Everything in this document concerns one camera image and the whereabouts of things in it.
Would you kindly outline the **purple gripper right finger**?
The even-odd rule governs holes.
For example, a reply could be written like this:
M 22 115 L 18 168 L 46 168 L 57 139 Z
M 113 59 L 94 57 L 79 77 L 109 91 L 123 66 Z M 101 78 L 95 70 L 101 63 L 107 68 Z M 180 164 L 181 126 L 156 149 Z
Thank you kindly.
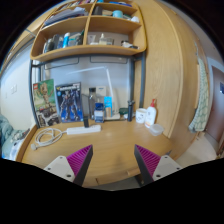
M 139 145 L 135 145 L 134 155 L 145 185 L 182 169 L 169 155 L 159 156 Z

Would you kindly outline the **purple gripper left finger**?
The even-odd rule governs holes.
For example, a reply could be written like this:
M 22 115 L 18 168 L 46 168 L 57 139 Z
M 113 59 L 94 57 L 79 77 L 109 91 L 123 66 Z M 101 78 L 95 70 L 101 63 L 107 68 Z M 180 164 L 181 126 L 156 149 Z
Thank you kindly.
M 86 146 L 71 155 L 58 156 L 44 170 L 82 186 L 93 156 L 93 146 Z

